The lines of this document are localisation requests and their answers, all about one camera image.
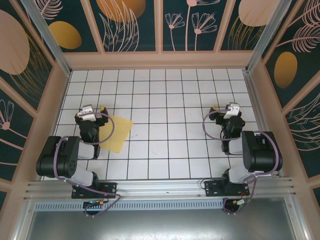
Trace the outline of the grey metal sheet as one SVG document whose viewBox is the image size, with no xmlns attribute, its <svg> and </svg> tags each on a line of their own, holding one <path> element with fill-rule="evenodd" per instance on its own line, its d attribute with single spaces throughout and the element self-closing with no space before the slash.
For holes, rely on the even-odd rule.
<svg viewBox="0 0 320 240">
<path fill-rule="evenodd" d="M 302 240 L 288 214 L 230 216 L 220 209 L 35 212 L 25 240 Z"/>
</svg>

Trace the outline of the aluminium side rail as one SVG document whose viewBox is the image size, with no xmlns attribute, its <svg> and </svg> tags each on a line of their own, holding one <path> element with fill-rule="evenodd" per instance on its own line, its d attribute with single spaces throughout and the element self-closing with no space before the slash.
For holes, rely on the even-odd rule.
<svg viewBox="0 0 320 240">
<path fill-rule="evenodd" d="M 274 172 L 282 169 L 282 154 L 274 134 L 271 131 L 267 131 L 265 116 L 252 77 L 245 73 L 244 80 L 258 130 L 245 130 L 242 132 L 243 164 L 249 173 L 249 179 L 269 177 Z"/>
</svg>

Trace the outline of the yellow cloth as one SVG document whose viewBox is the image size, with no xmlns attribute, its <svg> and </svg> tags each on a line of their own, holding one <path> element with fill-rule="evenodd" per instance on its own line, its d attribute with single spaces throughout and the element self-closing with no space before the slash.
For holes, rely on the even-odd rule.
<svg viewBox="0 0 320 240">
<path fill-rule="evenodd" d="M 115 129 L 111 137 L 107 141 L 101 143 L 99 146 L 104 150 L 118 154 L 121 152 L 134 122 L 119 116 L 110 115 L 110 117 L 115 123 Z M 110 135 L 112 127 L 113 125 L 111 120 L 109 120 L 104 126 L 99 128 L 100 141 L 104 140 Z"/>
</svg>

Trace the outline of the left small circuit board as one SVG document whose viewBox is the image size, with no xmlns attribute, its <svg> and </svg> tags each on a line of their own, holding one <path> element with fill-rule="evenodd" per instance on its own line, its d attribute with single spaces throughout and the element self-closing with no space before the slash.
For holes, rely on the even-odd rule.
<svg viewBox="0 0 320 240">
<path fill-rule="evenodd" d="M 83 209 L 102 209 L 109 200 L 96 200 L 96 201 L 85 201 L 83 203 Z"/>
</svg>

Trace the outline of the long aluminium mounting rail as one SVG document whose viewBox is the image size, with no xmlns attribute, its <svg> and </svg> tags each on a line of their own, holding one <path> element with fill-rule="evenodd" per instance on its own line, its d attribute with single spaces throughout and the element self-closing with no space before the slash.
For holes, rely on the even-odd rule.
<svg viewBox="0 0 320 240">
<path fill-rule="evenodd" d="M 116 192 L 129 200 L 194 200 L 204 199 L 200 179 L 178 180 L 119 180 Z M 24 200 L 70 201 L 72 186 L 59 180 L 29 182 L 22 194 Z M 289 177 L 259 177 L 255 198 L 293 197 L 297 193 Z"/>
</svg>

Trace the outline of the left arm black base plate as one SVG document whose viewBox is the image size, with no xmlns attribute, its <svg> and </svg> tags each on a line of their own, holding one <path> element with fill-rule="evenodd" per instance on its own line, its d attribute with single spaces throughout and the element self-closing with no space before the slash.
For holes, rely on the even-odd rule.
<svg viewBox="0 0 320 240">
<path fill-rule="evenodd" d="M 93 189 L 99 192 L 104 192 L 108 194 L 117 193 L 117 183 L 116 182 L 100 182 L 96 186 L 88 186 L 87 188 Z M 72 199 L 114 199 L 114 195 L 103 195 L 97 192 L 92 192 L 87 189 L 78 186 L 72 186 Z"/>
</svg>

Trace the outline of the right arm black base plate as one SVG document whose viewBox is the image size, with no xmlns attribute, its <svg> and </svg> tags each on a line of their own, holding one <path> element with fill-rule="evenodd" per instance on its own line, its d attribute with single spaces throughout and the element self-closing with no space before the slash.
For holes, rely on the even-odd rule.
<svg viewBox="0 0 320 240">
<path fill-rule="evenodd" d="M 204 182 L 205 195 L 207 197 L 240 197 L 242 194 L 250 195 L 247 184 L 223 183 L 221 180 L 209 180 Z"/>
</svg>

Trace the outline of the aluminium frame post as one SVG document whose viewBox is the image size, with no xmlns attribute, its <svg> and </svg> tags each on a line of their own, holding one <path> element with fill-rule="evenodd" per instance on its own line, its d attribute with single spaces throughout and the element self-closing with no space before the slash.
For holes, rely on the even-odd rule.
<svg viewBox="0 0 320 240">
<path fill-rule="evenodd" d="M 67 77 L 71 69 L 46 20 L 54 20 L 63 9 L 62 0 L 20 0 L 51 53 Z"/>
<path fill-rule="evenodd" d="M 268 23 L 266 24 L 260 38 L 258 39 L 253 53 L 245 67 L 245 72 L 248 75 L 250 75 L 256 67 L 267 45 L 271 41 L 273 35 L 281 24 L 282 19 L 290 8 L 291 2 L 292 0 L 279 0 L 278 4 L 276 5 L 276 8 L 273 11 Z"/>
</svg>

